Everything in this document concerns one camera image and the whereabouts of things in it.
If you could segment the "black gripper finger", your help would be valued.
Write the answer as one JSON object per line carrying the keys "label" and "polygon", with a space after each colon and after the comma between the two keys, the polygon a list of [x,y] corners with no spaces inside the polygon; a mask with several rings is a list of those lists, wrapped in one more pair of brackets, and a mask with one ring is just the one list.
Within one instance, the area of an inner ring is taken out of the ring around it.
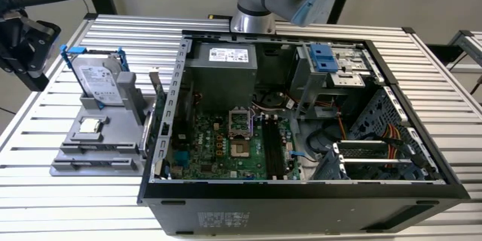
{"label": "black gripper finger", "polygon": [[21,40],[16,49],[19,54],[17,76],[28,89],[35,92],[44,91],[49,82],[44,74],[45,61],[61,28],[47,21],[33,21],[25,17],[23,23]]}

